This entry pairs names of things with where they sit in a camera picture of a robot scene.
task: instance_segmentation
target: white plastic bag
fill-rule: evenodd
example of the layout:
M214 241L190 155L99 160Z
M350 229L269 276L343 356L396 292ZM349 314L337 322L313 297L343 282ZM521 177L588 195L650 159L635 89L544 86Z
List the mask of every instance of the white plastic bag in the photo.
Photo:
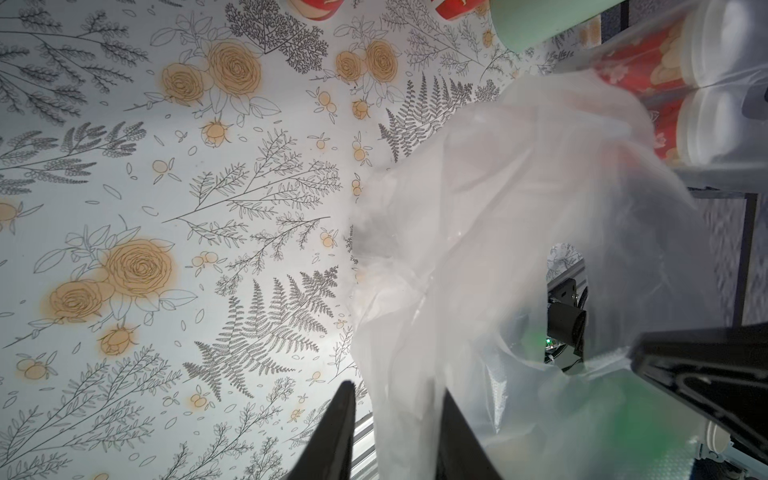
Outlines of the white plastic bag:
M640 103L594 73L521 78L367 182L352 354L382 478L434 478L446 387L510 480L643 478L685 446L697 415L623 359L639 333L724 325L702 221L653 141ZM562 241L590 288L572 377L542 362Z

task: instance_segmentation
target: white container lid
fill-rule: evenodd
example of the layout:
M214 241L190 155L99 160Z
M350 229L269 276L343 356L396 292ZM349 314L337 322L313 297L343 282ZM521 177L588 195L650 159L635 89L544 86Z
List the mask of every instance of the white container lid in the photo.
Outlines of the white container lid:
M706 87L749 80L768 70L768 2L708 0L687 19L681 69L688 84Z
M686 98L677 121L683 163L768 170L768 79L759 84L701 88Z

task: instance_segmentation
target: red packaging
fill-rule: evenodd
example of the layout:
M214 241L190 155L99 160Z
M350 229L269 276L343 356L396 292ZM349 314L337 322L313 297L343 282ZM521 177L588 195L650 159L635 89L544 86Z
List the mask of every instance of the red packaging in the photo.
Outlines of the red packaging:
M607 82L639 96L650 96L685 86L680 70L684 20L602 55L595 63Z
M452 20L456 17L470 12L473 8L487 0L426 0L429 5L435 9L445 20Z
M677 124L684 101L685 98L679 98L661 105L657 110L649 109L656 134L654 152L661 161L670 166L681 164L680 152L677 149Z
M344 0L289 0L299 13L309 20L331 18Z

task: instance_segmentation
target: green cylinder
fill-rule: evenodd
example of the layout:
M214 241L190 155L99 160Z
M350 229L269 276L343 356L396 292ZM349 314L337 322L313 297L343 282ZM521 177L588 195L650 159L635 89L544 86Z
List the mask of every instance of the green cylinder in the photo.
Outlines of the green cylinder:
M620 0L490 0L498 39L520 52L618 4Z

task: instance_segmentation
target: floral wallpaper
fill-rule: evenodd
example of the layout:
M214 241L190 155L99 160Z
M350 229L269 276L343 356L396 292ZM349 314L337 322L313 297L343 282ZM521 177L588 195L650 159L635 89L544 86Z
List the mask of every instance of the floral wallpaper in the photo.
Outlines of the floral wallpaper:
M514 52L487 5L0 0L0 471L281 477L342 380L370 410L366 178L599 31Z

